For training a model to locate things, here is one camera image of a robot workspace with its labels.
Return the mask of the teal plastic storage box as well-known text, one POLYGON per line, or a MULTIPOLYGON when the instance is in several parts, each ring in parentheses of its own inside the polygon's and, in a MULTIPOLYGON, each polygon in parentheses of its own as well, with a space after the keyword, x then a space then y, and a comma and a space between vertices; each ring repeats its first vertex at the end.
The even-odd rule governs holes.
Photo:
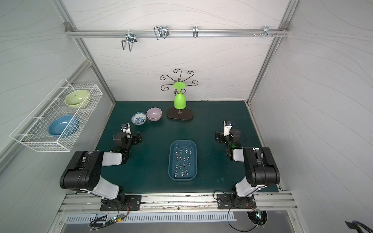
POLYGON ((191 140, 177 140, 170 146, 169 177, 177 182, 189 182, 198 174, 197 146, 191 140))

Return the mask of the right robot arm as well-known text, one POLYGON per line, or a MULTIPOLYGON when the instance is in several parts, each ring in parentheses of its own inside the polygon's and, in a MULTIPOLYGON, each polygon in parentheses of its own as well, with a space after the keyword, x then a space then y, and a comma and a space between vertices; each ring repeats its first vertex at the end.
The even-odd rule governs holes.
POLYGON ((232 199, 252 197, 268 186, 280 183, 280 172, 268 147, 243 147, 241 131, 215 132, 215 141, 226 145, 226 157, 244 163, 244 178, 235 184, 230 194, 232 199))

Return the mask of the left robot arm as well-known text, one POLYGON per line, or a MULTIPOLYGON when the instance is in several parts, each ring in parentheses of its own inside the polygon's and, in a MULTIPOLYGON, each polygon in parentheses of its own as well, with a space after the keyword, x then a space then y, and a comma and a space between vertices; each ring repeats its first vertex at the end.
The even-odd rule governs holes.
POLYGON ((76 151, 64 170, 59 184, 63 189, 83 191, 102 200, 126 203, 123 188, 102 177, 102 168, 125 165, 131 157, 131 147, 142 142, 140 132, 118 134, 117 146, 111 151, 76 151))

